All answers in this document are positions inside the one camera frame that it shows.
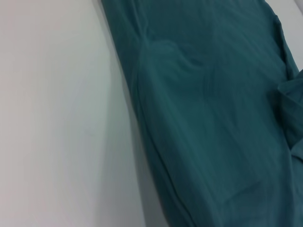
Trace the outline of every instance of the white wall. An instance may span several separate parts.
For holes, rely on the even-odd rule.
[[[0,226],[167,226],[97,0],[0,0]]]

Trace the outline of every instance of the teal cloth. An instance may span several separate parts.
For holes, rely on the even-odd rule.
[[[303,226],[303,73],[264,0],[102,0],[172,227]]]

